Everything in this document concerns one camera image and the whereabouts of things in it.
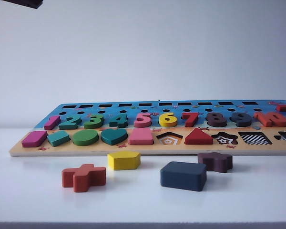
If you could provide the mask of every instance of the rectangular slot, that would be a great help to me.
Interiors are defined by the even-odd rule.
[[[151,106],[152,104],[151,103],[148,103],[148,104],[139,104],[139,106]]]
[[[159,106],[171,106],[173,105],[172,103],[159,103]]]
[[[258,105],[257,102],[243,102],[245,105]]]
[[[211,102],[200,102],[198,103],[198,105],[202,106],[202,105],[212,105]]]
[[[192,103],[178,103],[178,106],[191,106]]]
[[[119,104],[119,107],[121,106],[132,106],[133,104]]]
[[[232,102],[218,102],[219,105],[233,105]]]
[[[63,108],[75,108],[76,105],[66,105],[66,106],[63,106]]]
[[[80,108],[88,108],[88,107],[93,107],[93,105],[92,104],[80,105]]]
[[[100,104],[99,107],[112,107],[112,104]]]

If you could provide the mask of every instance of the number puzzle piece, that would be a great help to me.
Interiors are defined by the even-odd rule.
[[[90,186],[106,184],[106,168],[84,164],[79,168],[64,169],[61,177],[63,187],[73,187],[74,192],[86,192]]]
[[[22,141],[22,147],[38,147],[47,139],[47,131],[32,131]]]
[[[233,168],[232,155],[220,153],[197,154],[198,163],[205,164],[207,171],[226,173],[228,169]]]
[[[276,110],[277,111],[286,111],[286,105],[277,105]]]
[[[137,169],[141,163],[141,154],[132,151],[120,151],[107,155],[108,165],[113,170]]]
[[[258,119],[263,126],[271,127],[272,125],[276,125],[279,127],[286,126],[286,118],[277,112],[268,112],[267,114],[263,114],[262,112],[255,112],[253,114],[253,118]]]
[[[43,128],[45,130],[52,130],[61,121],[59,115],[54,115],[49,118],[49,120],[44,124]]]
[[[101,132],[103,142],[111,146],[124,141],[127,137],[128,134],[125,129],[106,129]]]
[[[205,167],[204,164],[172,161],[160,171],[161,186],[202,191],[206,182]]]
[[[227,125],[227,119],[221,113],[208,113],[205,119],[208,121],[207,124],[210,126],[224,127]]]
[[[152,145],[153,135],[150,128],[135,128],[132,130],[128,144],[130,145]]]
[[[128,126],[127,114],[119,114],[116,117],[109,119],[109,126],[117,126],[118,128],[125,128]]]
[[[84,123],[85,129],[95,129],[103,125],[104,117],[101,114],[92,114],[90,120]]]
[[[96,130],[80,130],[73,135],[73,143],[77,146],[89,146],[98,140]]]
[[[189,112],[189,113],[182,113],[182,119],[186,119],[184,124],[185,127],[192,127],[198,120],[198,113],[197,112]]]
[[[148,127],[152,124],[150,113],[139,113],[133,123],[134,127]]]
[[[201,129],[195,128],[185,137],[184,143],[187,145],[211,145],[213,144],[213,138]]]
[[[250,126],[252,123],[252,117],[246,113],[233,113],[230,120],[236,123],[238,127]]]
[[[47,138],[48,138],[49,143],[53,147],[59,146],[65,142],[70,141],[69,135],[64,130],[60,130],[60,131],[57,131],[53,134],[50,134],[50,135],[48,135]]]
[[[77,125],[81,123],[81,117],[76,114],[76,115],[70,115],[67,117],[67,121],[60,123],[58,125],[60,130],[74,130],[77,129]]]
[[[159,124],[163,127],[174,127],[177,125],[177,118],[173,113],[165,113],[159,116]]]

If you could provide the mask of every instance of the pink parallelogram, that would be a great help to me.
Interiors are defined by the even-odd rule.
[[[47,139],[47,131],[32,131],[22,141],[22,147],[38,147]]]

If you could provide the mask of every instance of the white tabletop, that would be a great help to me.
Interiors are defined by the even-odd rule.
[[[195,192],[160,186],[160,169],[170,161],[197,163],[196,156],[142,156],[137,170],[126,171],[113,171],[105,156],[10,157],[8,150],[28,131],[0,129],[0,226],[81,222],[286,227],[286,156],[235,156],[232,170],[207,172],[203,191]],[[64,168],[89,163],[106,167],[105,186],[86,193],[61,186]]]

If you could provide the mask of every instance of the brown star piece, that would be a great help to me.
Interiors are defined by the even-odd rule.
[[[205,164],[207,171],[226,173],[233,167],[232,155],[220,154],[216,152],[198,154],[198,163]]]

